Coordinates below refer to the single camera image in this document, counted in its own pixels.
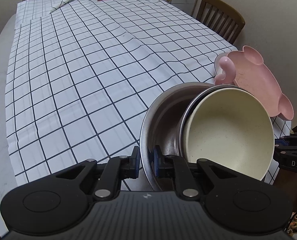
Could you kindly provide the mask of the pink steel bowl with handle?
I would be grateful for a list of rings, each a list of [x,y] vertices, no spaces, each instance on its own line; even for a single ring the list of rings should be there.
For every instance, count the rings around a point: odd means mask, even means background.
[[[232,60],[227,57],[227,66],[225,68],[225,77],[221,79],[219,75],[215,77],[216,85],[206,88],[202,92],[199,92],[196,96],[193,97],[193,100],[188,104],[188,107],[184,111],[184,114],[180,118],[180,121],[177,125],[177,131],[175,136],[175,149],[177,153],[185,158],[185,148],[184,148],[184,126],[187,123],[189,117],[193,113],[194,109],[197,107],[199,102],[209,95],[212,92],[215,92],[223,88],[233,88],[233,81],[236,77],[236,69]]]

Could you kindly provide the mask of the large steel bowl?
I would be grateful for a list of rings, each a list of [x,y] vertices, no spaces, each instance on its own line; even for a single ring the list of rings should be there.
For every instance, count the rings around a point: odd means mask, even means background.
[[[140,131],[142,166],[153,191],[172,190],[169,179],[155,176],[153,148],[159,146],[164,155],[178,155],[175,148],[177,126],[189,104],[201,92],[212,87],[209,83],[188,82],[164,91],[149,107]]]

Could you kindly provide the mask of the pink bear-shaped plate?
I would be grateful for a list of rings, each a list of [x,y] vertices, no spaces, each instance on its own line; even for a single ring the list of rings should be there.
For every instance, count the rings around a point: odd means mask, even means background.
[[[264,64],[264,59],[257,50],[243,46],[241,51],[231,51],[227,57],[235,66],[236,76],[232,81],[234,85],[255,96],[270,117],[293,119],[294,110],[291,101],[282,93],[278,81]]]

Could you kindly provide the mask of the white grid tablecloth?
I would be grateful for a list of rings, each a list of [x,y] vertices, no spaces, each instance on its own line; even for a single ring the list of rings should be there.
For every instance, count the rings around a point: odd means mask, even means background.
[[[17,5],[5,105],[18,185],[139,144],[153,101],[212,83],[234,47],[162,0],[26,0]]]

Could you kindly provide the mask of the cream plastic bowl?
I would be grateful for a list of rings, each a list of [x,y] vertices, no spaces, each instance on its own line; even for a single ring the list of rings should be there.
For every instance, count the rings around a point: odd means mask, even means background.
[[[262,180],[270,167],[274,133],[270,117],[252,94],[221,88],[205,96],[183,128],[188,162],[200,158]]]

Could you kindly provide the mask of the dark wooden chair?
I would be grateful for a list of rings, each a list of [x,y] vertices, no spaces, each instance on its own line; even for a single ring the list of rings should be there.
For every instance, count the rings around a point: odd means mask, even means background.
[[[234,44],[245,26],[242,15],[221,0],[202,0],[196,20],[231,44]]]

